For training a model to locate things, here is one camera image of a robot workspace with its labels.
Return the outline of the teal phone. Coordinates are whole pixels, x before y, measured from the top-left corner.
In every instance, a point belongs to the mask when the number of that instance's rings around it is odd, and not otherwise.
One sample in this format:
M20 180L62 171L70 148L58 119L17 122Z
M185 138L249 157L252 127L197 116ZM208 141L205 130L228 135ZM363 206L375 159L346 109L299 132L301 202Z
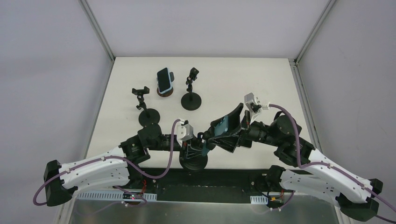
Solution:
M211 122L209 129L201 134L199 137L202 141L201 155L207 156L207 154L215 147L220 147L227 152L232 152L227 142L226 133L229 131L229 116L225 115L220 119Z

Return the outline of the black round-base phone stand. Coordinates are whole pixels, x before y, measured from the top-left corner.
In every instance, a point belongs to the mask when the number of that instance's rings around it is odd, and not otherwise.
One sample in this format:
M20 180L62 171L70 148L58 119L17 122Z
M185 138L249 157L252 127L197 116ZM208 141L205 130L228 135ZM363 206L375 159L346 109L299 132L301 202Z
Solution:
M194 111L198 109L202 104L201 97L197 93L193 92L192 86L192 83L197 79L198 73L199 71L193 67L190 70L189 76L186 79L187 93L182 96L181 105L184 109L188 111Z

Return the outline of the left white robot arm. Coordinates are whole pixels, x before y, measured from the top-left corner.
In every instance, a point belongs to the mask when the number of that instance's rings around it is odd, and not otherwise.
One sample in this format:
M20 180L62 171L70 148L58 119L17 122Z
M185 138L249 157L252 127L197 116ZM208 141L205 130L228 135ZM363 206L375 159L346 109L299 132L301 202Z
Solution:
M168 151L168 165L159 175L150 175L139 164L150 159L149 151ZM43 175L45 191L43 205L58 206L71 200L74 195L94 188L126 186L136 189L142 177L164 177L172 162L173 152L179 152L179 161L184 169L200 171L207 165L209 148L202 134L193 134L193 128L184 121L176 120L170 134L163 134L158 124L144 126L137 134L115 148L92 158L61 164L49 161Z

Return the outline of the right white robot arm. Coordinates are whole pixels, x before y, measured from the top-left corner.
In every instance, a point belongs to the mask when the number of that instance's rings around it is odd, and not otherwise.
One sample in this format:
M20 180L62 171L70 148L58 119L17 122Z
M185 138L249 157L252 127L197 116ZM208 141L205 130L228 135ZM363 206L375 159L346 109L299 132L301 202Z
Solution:
M263 109L272 104L247 102L243 118L241 107L213 121L203 138L229 152L237 147L250 147L254 142L276 148L275 156L286 167L273 165L265 175L265 185L271 191L291 190L302 192L338 207L357 221L366 222L378 215L383 183L378 179L365 179L333 162L311 143L300 137L301 128L283 107L270 125L256 121ZM299 176L287 167L299 168L311 174Z

